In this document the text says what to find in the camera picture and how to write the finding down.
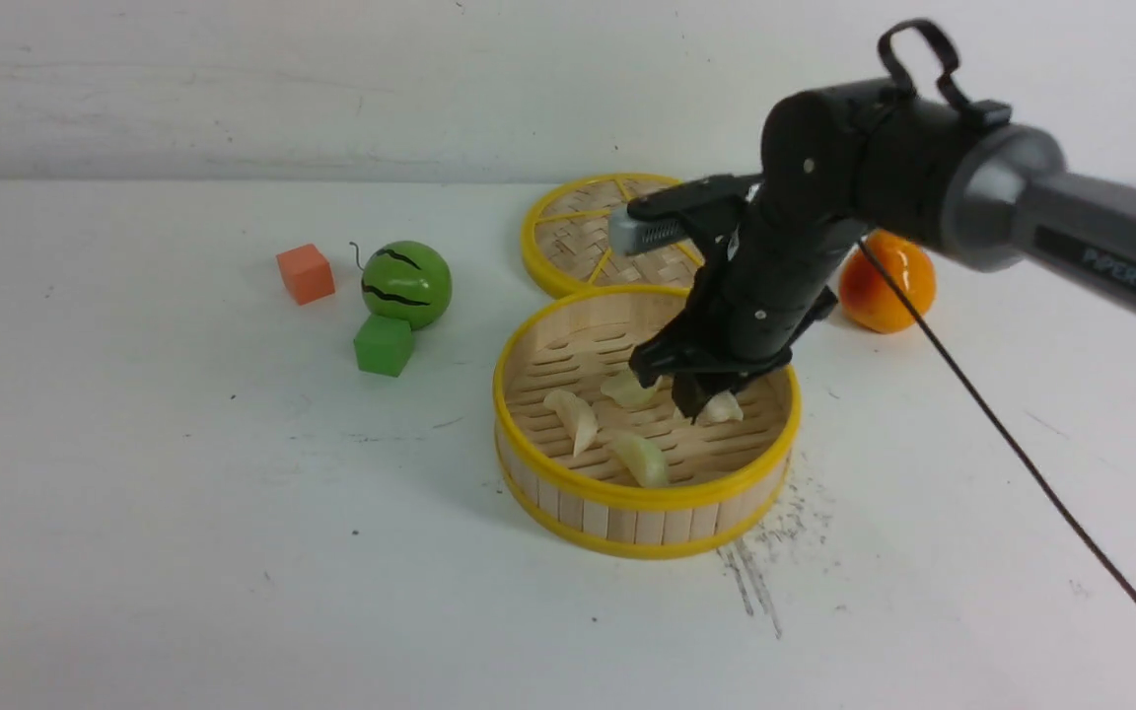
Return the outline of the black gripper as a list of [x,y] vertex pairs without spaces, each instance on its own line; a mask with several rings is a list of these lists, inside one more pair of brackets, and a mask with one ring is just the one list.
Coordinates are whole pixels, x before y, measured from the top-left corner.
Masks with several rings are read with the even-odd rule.
[[674,406],[694,423],[718,392],[736,396],[790,364],[793,343],[829,312],[826,279],[838,262],[830,222],[740,224],[709,252],[680,312],[632,350],[628,369],[644,390],[673,379]]

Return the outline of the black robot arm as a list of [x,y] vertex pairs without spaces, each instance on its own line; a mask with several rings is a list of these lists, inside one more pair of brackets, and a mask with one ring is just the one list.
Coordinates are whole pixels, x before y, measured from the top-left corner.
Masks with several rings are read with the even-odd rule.
[[811,90],[775,105],[761,164],[636,198],[609,224],[617,254],[690,240],[704,257],[680,314],[628,360],[645,387],[671,378],[686,417],[790,364],[871,229],[975,272],[1036,261],[1136,312],[1136,187],[1069,172],[1006,105],[939,103],[889,80]]

